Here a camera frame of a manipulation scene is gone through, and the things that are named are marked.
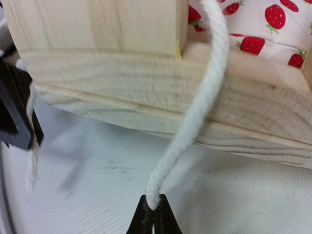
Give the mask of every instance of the fabric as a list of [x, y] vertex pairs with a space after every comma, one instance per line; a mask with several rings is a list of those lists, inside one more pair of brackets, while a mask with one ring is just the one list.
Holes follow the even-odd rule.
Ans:
[[[312, 44], [312, 0], [218, 0], [231, 48], [301, 68]], [[189, 24], [205, 34], [199, 0], [190, 0]]]

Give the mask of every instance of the yellow mark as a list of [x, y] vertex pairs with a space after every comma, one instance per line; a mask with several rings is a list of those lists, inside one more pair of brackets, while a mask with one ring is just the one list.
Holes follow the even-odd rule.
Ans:
[[180, 41], [176, 42], [175, 58], [177, 60], [182, 60]]

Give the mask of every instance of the black metal frame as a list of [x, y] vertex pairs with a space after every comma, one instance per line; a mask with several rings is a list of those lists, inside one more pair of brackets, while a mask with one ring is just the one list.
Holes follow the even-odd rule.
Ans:
[[[31, 77], [27, 72], [0, 61], [0, 141], [23, 149], [29, 149], [34, 138], [26, 114], [30, 83]], [[43, 132], [35, 114], [33, 123], [41, 143]]]
[[146, 195], [141, 196], [126, 234], [152, 234], [153, 229], [155, 234], [183, 234], [165, 194], [160, 195], [155, 211], [149, 208]]

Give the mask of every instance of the wood grain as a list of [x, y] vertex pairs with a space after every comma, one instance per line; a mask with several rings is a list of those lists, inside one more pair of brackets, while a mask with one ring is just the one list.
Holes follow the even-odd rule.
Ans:
[[[209, 53], [207, 44], [187, 43], [183, 61], [88, 51], [20, 55], [38, 82], [185, 113]], [[312, 95], [299, 69], [231, 51], [209, 119], [311, 143], [311, 110]]]
[[310, 87], [312, 87], [312, 46], [310, 47], [310, 50], [304, 59], [301, 70], [306, 77]]
[[176, 56], [188, 0], [3, 0], [19, 51], [83, 48]]
[[[182, 114], [171, 111], [37, 82], [36, 89], [41, 99], [51, 106], [161, 137], [172, 138], [183, 118]], [[206, 122], [196, 142], [208, 148], [263, 160], [312, 166], [311, 145], [216, 122]]]

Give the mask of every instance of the wooden edge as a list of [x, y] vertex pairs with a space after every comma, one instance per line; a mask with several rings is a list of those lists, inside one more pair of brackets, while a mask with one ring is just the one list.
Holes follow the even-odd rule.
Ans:
[[[35, 87], [48, 105], [161, 137], [172, 138], [183, 118], [182, 114], [171, 111], [38, 82]], [[217, 122], [206, 122], [196, 143], [243, 156], [312, 168], [311, 145]]]
[[188, 0], [2, 3], [19, 51], [85, 48], [180, 58], [187, 35]]
[[[183, 61], [90, 51], [21, 52], [35, 81], [185, 113], [210, 47], [187, 43]], [[310, 144], [312, 93], [300, 69], [231, 51], [209, 119]]]
[[301, 70], [310, 87], [312, 87], [312, 46], [306, 54]]

